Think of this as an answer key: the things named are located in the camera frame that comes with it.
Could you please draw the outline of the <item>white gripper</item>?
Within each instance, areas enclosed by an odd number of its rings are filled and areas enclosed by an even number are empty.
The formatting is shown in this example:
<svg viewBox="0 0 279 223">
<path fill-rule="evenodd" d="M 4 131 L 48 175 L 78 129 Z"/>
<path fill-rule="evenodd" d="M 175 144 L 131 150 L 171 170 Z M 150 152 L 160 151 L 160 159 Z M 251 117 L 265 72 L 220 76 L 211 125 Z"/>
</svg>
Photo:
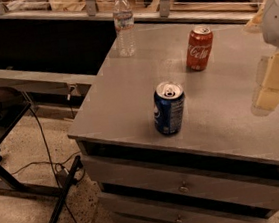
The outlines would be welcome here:
<svg viewBox="0 0 279 223">
<path fill-rule="evenodd" d="M 261 7 L 245 25 L 244 31 L 255 34 L 262 31 L 264 42 L 279 47 L 279 0 L 267 0 L 264 8 Z M 267 60 L 254 105 L 272 111 L 279 104 L 279 50 Z"/>
</svg>

